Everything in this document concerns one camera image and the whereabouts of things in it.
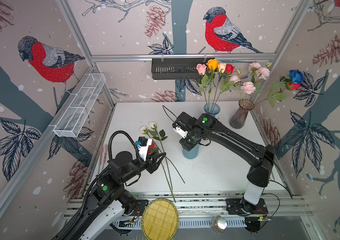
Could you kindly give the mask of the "dark red carnation stem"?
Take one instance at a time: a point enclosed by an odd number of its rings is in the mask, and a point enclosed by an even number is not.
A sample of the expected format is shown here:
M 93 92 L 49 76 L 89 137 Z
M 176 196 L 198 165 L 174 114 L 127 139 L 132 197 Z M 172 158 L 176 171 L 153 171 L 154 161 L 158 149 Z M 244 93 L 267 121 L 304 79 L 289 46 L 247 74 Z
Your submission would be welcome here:
M 158 153 L 162 153 L 161 150 L 156 146 L 155 142 L 152 143 L 152 145 L 149 147 L 149 155 L 155 155 L 155 154 L 158 154 Z M 165 166 L 163 163 L 161 163 L 161 166 L 164 170 L 164 173 L 165 173 L 165 177 L 166 177 L 166 181 L 168 183 L 168 186 L 169 186 L 169 189 L 170 189 L 170 192 L 171 192 L 171 196 L 172 196 L 172 199 L 173 201 L 176 203 L 176 200 L 175 200 L 175 197 L 174 197 L 174 194 L 173 194 L 173 191 L 172 191 L 172 185 L 171 185 L 171 177 L 170 175 L 168 174 L 168 172 L 166 171 L 165 169 Z

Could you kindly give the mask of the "white artificial rose bunch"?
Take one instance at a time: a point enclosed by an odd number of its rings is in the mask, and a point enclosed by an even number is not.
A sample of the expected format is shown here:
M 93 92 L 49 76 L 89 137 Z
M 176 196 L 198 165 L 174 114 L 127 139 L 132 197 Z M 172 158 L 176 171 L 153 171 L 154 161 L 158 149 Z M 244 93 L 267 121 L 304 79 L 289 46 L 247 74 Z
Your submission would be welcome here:
M 162 152 L 165 152 L 165 148 L 164 148 L 164 144 L 163 141 L 167 138 L 166 133 L 164 130 L 159 130 L 158 125 L 155 121 L 153 122 L 149 122 L 149 133 L 151 134 L 151 136 L 159 141 Z M 166 176 L 166 180 L 169 184 L 169 188 L 170 191 L 173 191 L 173 186 L 172 186 L 172 180 L 171 180 L 171 175 L 170 175 L 170 168 L 169 168 L 169 159 L 168 157 L 165 157 L 165 163 L 164 165 L 164 172 L 165 172 L 165 176 Z

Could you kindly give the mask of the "teal ceramic vase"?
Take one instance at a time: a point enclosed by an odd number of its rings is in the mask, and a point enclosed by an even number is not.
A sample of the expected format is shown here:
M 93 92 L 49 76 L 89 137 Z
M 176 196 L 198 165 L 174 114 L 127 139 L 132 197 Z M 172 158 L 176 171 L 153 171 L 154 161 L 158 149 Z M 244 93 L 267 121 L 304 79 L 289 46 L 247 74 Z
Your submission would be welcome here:
M 199 144 L 197 144 L 192 150 L 187 151 L 185 149 L 182 150 L 182 154 L 186 159 L 192 160 L 195 159 L 199 152 Z

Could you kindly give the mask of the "pink grey glass vase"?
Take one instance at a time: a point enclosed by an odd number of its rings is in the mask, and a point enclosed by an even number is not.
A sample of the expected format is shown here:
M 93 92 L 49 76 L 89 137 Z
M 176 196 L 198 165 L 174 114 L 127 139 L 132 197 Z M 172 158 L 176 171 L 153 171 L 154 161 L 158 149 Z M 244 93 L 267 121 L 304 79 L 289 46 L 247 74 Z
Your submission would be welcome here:
M 238 105 L 238 110 L 229 121 L 230 126 L 234 129 L 241 129 L 245 125 L 248 113 L 255 108 L 255 104 L 247 99 L 241 99 Z

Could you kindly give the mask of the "pink artificial rose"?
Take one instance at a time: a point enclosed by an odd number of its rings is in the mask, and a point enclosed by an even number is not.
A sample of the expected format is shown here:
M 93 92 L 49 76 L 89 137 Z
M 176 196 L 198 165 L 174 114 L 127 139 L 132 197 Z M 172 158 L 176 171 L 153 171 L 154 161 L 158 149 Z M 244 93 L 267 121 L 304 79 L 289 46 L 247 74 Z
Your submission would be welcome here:
M 206 96 L 206 92 L 207 92 L 207 87 L 209 84 L 209 76 L 208 76 L 208 71 L 207 71 L 207 65 L 203 65 L 203 64 L 197 64 L 196 69 L 199 73 L 199 75 L 201 76 L 201 88 L 199 89 L 199 91 L 201 93 L 203 93 L 204 98 L 205 98 L 205 103 L 207 104 L 207 96 Z

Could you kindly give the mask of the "orange artificial rose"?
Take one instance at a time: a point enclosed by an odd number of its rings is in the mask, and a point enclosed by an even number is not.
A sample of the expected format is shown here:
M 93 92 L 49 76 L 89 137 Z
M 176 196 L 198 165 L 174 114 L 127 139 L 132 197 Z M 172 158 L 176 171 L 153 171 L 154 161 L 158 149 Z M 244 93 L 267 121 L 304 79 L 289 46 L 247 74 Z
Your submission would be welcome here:
M 207 98 L 207 103 L 210 103 L 210 95 L 212 92 L 212 88 L 213 88 L 213 81 L 215 78 L 215 74 L 216 74 L 216 69 L 219 65 L 218 60 L 216 59 L 211 59 L 207 62 L 207 67 L 209 69 L 209 82 L 208 82 L 208 98 Z

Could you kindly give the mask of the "pink carnation bunch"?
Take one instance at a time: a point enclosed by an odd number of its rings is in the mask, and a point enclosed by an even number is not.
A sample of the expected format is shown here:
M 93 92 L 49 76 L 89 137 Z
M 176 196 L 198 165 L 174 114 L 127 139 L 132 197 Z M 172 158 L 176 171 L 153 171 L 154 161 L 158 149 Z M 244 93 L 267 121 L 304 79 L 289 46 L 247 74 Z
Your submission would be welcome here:
M 258 62 L 250 63 L 248 70 L 251 73 L 251 82 L 255 86 L 255 92 L 260 92 L 261 82 L 267 80 L 270 77 L 270 67 L 272 63 L 268 62 L 265 66 L 262 66 Z
M 240 74 L 240 72 L 233 74 L 229 78 L 229 82 L 239 91 L 240 95 L 244 93 L 244 97 L 241 96 L 241 98 L 246 99 L 247 96 L 250 97 L 256 91 L 255 84 L 252 81 L 244 81 L 243 76 Z

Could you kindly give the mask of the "red artificial rose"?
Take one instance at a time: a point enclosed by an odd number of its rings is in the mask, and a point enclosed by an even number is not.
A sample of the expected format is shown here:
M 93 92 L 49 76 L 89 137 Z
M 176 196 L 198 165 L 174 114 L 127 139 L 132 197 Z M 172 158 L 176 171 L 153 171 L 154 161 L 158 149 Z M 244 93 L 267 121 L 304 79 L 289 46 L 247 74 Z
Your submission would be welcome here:
M 294 82 L 289 82 L 289 81 L 281 81 L 281 82 L 272 82 L 271 83 L 271 88 L 269 89 L 266 98 L 256 102 L 256 105 L 262 103 L 262 102 L 267 102 L 269 105 L 273 108 L 275 107 L 276 102 L 281 102 L 285 100 L 287 97 L 284 94 L 285 91 L 292 91 L 292 90 L 297 90 L 300 88 L 301 84 L 300 83 L 294 83 Z

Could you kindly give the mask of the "blue artificial rose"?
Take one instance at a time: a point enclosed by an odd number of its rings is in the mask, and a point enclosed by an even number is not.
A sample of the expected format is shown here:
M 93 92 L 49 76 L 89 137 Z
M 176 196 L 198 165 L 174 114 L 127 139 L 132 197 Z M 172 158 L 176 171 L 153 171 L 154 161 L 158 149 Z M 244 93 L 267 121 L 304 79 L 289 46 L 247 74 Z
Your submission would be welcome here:
M 299 70 L 290 70 L 289 71 L 289 77 L 292 80 L 292 82 L 295 83 L 295 84 L 299 84 L 299 83 L 303 82 L 303 80 L 304 80 L 304 76 L 303 76 L 302 72 L 300 72 Z

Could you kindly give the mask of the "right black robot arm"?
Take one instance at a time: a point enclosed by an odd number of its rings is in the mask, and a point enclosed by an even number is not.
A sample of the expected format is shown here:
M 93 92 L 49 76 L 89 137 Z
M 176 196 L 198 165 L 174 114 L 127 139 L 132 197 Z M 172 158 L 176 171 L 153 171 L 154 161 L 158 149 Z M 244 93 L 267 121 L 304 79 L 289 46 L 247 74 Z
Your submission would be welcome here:
M 182 136 L 179 142 L 188 152 L 196 145 L 201 145 L 201 140 L 208 140 L 226 147 L 245 160 L 250 169 L 244 196 L 240 201 L 230 204 L 227 211 L 246 217 L 260 210 L 261 196 L 268 186 L 274 166 L 275 147 L 256 144 L 209 114 L 202 114 L 196 119 L 182 112 L 172 123 L 172 128 Z

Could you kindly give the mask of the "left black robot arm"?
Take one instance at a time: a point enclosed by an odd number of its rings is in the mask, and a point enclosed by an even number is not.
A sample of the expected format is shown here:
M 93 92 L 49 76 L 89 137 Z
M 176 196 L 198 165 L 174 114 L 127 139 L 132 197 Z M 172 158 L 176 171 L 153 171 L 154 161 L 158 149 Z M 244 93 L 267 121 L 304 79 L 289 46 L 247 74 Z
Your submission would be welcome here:
M 112 142 L 118 134 L 128 138 L 134 147 L 134 155 L 123 151 L 112 156 Z M 94 240 L 116 219 L 133 212 L 136 199 L 125 189 L 129 186 L 127 182 L 143 171 L 154 173 L 166 156 L 153 147 L 151 139 L 139 137 L 134 141 L 125 131 L 111 135 L 108 154 L 108 166 L 90 183 L 80 209 L 53 237 L 54 240 Z

